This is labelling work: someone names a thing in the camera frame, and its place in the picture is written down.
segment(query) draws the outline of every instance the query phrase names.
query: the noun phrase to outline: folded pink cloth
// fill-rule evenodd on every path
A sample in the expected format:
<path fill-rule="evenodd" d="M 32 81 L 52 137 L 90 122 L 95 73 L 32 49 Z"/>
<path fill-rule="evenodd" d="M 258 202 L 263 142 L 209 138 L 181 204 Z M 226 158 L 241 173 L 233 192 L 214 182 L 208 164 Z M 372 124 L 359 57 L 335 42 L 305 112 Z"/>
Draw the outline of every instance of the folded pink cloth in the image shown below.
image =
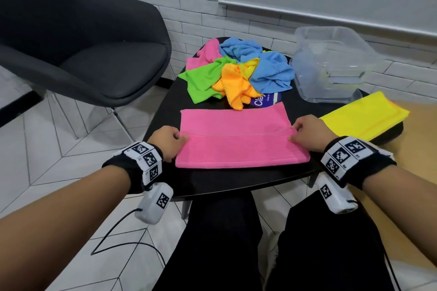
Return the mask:
<path fill-rule="evenodd" d="M 219 41 L 214 38 L 207 42 L 199 51 L 197 51 L 198 58 L 187 58 L 186 70 L 199 68 L 201 66 L 213 63 L 215 59 L 223 56 L 219 51 Z"/>
<path fill-rule="evenodd" d="M 190 140 L 176 157 L 179 168 L 242 168 L 309 161 L 287 141 L 296 133 L 284 105 L 244 109 L 184 109 L 180 133 Z"/>

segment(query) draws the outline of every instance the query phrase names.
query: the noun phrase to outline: forearm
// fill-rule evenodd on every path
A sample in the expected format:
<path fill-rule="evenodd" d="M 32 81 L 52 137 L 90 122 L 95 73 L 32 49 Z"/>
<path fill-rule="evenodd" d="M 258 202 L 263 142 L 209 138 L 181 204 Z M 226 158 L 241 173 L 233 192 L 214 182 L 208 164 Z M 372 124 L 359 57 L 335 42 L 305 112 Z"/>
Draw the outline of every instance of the forearm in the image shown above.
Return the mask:
<path fill-rule="evenodd" d="M 389 166 L 368 177 L 363 191 L 437 265 L 437 185 Z"/>
<path fill-rule="evenodd" d="M 0 290 L 45 290 L 129 187 L 107 166 L 0 219 Z"/>

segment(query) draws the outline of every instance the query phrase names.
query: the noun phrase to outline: dark gray chair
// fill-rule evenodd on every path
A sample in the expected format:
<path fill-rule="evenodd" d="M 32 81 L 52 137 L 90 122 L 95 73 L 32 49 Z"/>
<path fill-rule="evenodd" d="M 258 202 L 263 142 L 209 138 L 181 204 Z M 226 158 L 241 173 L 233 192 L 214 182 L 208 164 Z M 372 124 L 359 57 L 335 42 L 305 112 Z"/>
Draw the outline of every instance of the dark gray chair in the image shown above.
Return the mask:
<path fill-rule="evenodd" d="M 170 55 L 161 14 L 142 1 L 0 0 L 0 65 L 57 103 L 59 93 L 110 107 L 131 140 L 115 107 L 150 89 Z"/>

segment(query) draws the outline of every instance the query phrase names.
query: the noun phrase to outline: person's left hand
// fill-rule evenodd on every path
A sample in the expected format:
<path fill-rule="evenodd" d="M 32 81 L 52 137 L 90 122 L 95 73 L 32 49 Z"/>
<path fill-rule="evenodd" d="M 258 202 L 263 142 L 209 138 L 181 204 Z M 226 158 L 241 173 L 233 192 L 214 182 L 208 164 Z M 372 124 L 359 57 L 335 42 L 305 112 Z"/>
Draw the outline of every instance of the person's left hand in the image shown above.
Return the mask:
<path fill-rule="evenodd" d="M 188 136 L 180 136 L 177 128 L 165 125 L 156 130 L 147 142 L 158 146 L 163 153 L 163 160 L 171 162 L 188 139 Z"/>

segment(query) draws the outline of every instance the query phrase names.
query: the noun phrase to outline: black pants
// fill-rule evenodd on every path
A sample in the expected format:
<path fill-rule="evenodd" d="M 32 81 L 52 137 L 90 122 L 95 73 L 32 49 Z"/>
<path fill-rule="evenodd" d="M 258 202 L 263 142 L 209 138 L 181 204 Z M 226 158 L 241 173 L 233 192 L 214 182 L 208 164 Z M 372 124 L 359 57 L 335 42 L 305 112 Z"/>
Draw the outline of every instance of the black pants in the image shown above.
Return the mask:
<path fill-rule="evenodd" d="M 262 236 L 250 192 L 194 200 L 154 290 L 262 290 Z M 271 290 L 393 290 L 381 239 L 363 208 L 335 215 L 319 191 L 292 207 L 278 241 Z"/>

